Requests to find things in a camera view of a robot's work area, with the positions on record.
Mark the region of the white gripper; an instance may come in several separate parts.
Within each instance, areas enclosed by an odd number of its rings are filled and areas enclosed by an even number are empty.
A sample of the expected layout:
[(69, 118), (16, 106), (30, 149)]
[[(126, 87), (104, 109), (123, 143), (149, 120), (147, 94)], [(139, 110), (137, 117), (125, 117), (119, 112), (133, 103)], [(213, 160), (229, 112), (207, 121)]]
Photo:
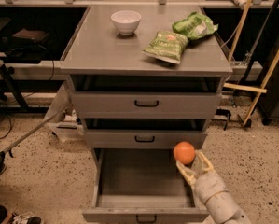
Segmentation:
[(202, 171), (206, 173), (197, 180), (196, 173), (180, 161), (176, 162), (176, 167), (191, 187), (195, 185), (195, 194), (203, 204), (206, 204), (213, 196), (220, 192), (226, 192), (227, 187), (222, 177), (215, 172), (214, 165), (201, 151), (196, 151), (196, 157), (201, 162)]

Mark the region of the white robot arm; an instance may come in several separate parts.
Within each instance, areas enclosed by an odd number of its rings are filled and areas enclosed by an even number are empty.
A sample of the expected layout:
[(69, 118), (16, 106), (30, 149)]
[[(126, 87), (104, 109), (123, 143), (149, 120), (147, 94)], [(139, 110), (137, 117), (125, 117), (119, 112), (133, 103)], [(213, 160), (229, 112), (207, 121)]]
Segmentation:
[(202, 174), (185, 166), (180, 161), (176, 166), (180, 174), (190, 185), (192, 192), (206, 208), (216, 224), (252, 224), (244, 210), (230, 195), (223, 178), (213, 164), (201, 152), (196, 151), (196, 158), (201, 162)]

